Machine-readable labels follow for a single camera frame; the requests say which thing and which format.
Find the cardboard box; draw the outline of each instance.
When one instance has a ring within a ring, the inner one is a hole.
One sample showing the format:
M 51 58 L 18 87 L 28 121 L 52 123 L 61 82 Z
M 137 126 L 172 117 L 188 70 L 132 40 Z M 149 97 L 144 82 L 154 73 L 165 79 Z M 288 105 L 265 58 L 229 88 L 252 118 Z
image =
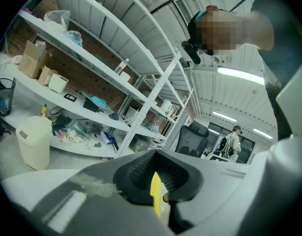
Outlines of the cardboard box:
M 48 86 L 51 81 L 52 75 L 58 73 L 56 70 L 51 70 L 47 66 L 44 66 L 41 76 L 39 76 L 38 82 L 43 86 Z
M 39 78 L 42 67 L 50 58 L 49 53 L 45 52 L 41 57 L 41 50 L 32 42 L 27 41 L 23 57 L 19 64 L 19 70 L 31 78 Z

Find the ceiling light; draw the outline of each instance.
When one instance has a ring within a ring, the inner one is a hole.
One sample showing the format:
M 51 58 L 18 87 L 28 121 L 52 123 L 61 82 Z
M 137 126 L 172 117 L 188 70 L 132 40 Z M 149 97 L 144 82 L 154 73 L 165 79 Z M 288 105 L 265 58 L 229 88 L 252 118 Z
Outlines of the ceiling light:
M 209 129 L 208 128 L 208 130 L 210 130 L 212 133 L 214 133 L 214 134 L 217 134 L 217 135 L 219 135 L 219 133 L 218 132 L 216 132 L 216 131 L 214 131 L 214 130 L 212 130 L 212 129 Z
M 224 75 L 229 75 L 229 76 L 234 76 L 234 77 L 249 80 L 249 81 L 253 81 L 253 82 L 256 82 L 256 83 L 264 86 L 264 79 L 263 78 L 261 78 L 259 76 L 256 76 L 256 75 L 253 75 L 253 74 L 250 74 L 250 73 L 245 73 L 245 72 L 242 72 L 242 71 L 238 71 L 238 70 L 234 70 L 234 69 L 230 69 L 230 68 L 225 68 L 225 67 L 221 67 L 221 66 L 218 67 L 218 73 L 219 74 L 224 74 Z
M 231 120 L 231 121 L 233 121 L 233 122 L 236 122 L 236 121 L 237 121 L 236 119 L 233 119 L 233 118 L 231 118 L 231 117 L 228 117 L 228 116 L 225 116 L 225 115 L 216 113 L 216 112 L 213 112 L 213 114 L 214 114 L 214 115 L 217 115 L 217 116 L 221 116 L 221 117 L 226 118 L 226 119 L 229 119 L 229 120 Z
M 264 135 L 265 137 L 267 137 L 267 138 L 269 138 L 269 139 L 272 139 L 272 138 L 273 138 L 272 136 L 269 136 L 269 135 L 267 135 L 266 133 L 264 133 L 264 132 L 262 132 L 262 131 L 260 131 L 260 130 L 257 130 L 256 128 L 253 129 L 253 131 L 258 132 L 259 134 Z

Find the white plastic bag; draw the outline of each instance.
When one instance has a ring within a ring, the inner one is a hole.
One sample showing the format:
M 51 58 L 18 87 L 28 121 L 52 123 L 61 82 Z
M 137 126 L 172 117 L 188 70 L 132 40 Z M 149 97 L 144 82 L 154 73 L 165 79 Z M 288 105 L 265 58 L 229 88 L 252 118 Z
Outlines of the white plastic bag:
M 70 11 L 69 10 L 53 10 L 44 16 L 44 22 L 59 32 L 66 32 L 69 27 Z
M 81 33 L 79 33 L 78 31 L 75 31 L 75 30 L 69 30 L 67 32 L 64 32 L 63 34 L 65 34 L 68 38 L 70 38 L 77 45 L 82 47 Z

